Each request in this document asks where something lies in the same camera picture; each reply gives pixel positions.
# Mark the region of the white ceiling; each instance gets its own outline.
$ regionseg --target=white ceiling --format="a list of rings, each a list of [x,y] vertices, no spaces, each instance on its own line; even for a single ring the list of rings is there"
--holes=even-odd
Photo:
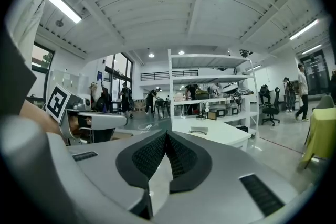
[[[135,50],[151,61],[147,48],[213,54],[237,47],[264,55],[284,46],[300,52],[329,42],[329,21],[320,0],[65,1],[83,20],[73,23],[47,1],[38,31],[52,33],[63,47],[75,48],[87,59]],[[289,42],[290,35],[315,18],[321,22]],[[62,28],[55,24],[60,19]]]

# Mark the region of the glass door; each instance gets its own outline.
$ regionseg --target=glass door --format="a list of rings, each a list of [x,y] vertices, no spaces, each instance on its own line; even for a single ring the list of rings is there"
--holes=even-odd
[[[301,58],[308,84],[308,95],[328,92],[329,73],[322,50]]]

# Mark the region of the shelf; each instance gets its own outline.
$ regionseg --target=shelf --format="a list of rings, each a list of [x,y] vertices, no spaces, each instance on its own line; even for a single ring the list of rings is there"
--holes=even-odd
[[[217,121],[220,121],[220,122],[239,121],[239,120],[245,119],[247,117],[253,117],[253,116],[256,116],[256,115],[258,115],[258,112],[255,112],[255,111],[250,111],[250,112],[241,111],[238,115],[224,116],[222,118],[217,118]],[[193,115],[193,116],[175,116],[174,120],[194,119],[194,118],[196,118],[195,115]]]
[[[254,94],[248,94],[248,95],[242,95],[241,98],[249,98],[249,97],[255,97]],[[185,105],[185,104],[199,104],[201,102],[209,102],[209,103],[215,103],[215,102],[222,102],[222,101],[229,101],[231,100],[230,97],[220,97],[220,98],[211,98],[211,99],[203,99],[203,100],[188,100],[188,101],[174,101],[174,105]]]
[[[254,111],[241,111],[238,115],[234,115],[234,116],[224,116],[222,118],[217,118],[218,121],[221,122],[231,122],[231,121],[239,121],[242,119],[245,119],[247,117],[253,117],[258,115],[258,112],[254,112]]]
[[[214,54],[172,55],[172,68],[235,68],[248,58]]]
[[[250,75],[211,75],[211,76],[185,76],[173,77],[174,84],[207,84],[207,83],[229,83],[238,82],[248,78]]]

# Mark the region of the gray floor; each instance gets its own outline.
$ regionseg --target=gray floor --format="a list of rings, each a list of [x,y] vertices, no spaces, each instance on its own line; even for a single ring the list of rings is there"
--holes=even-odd
[[[308,118],[311,109],[318,102],[309,102]],[[305,152],[304,141],[306,139],[309,122],[297,121],[294,112],[280,112],[275,118],[280,120],[273,127],[267,122],[259,125],[259,138],[250,139],[247,152],[260,163],[280,174],[285,180],[296,188],[298,193],[303,192],[309,186],[315,185],[327,166],[327,161],[314,158],[307,169],[303,169],[300,160]],[[171,129],[169,118],[159,119],[157,113],[153,117],[144,112],[134,114],[128,124],[118,129],[118,132],[132,133],[134,135],[150,130]],[[169,194],[169,182],[173,179],[170,163],[165,156],[160,167],[150,180],[151,199],[154,214],[163,206]]]

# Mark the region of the ceiling fixture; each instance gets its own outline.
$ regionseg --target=ceiling fixture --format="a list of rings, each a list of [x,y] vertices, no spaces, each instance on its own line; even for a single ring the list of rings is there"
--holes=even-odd
[[[293,40],[295,38],[297,38],[298,36],[300,36],[301,34],[303,34],[304,32],[306,32],[308,29],[312,28],[315,24],[317,24],[319,22],[319,20],[315,20],[312,23],[310,23],[309,25],[307,25],[304,29],[298,31],[296,34],[292,35],[291,37],[289,37],[290,40]]]
[[[49,0],[52,2],[61,12],[67,15],[75,23],[78,23],[82,20],[63,0]]]
[[[309,50],[306,50],[305,52],[303,52],[302,54],[307,54],[308,52],[310,52],[310,51],[312,51],[312,50],[315,50],[315,49],[317,49],[317,48],[319,48],[319,47],[321,47],[322,46],[322,44],[319,44],[319,45],[317,45],[317,46],[315,46],[315,47],[313,47],[313,48],[311,48],[311,49],[309,49]]]
[[[256,66],[256,67],[253,67],[253,69],[257,69],[257,68],[259,68],[259,67],[262,67],[262,65],[258,65],[258,66]]]

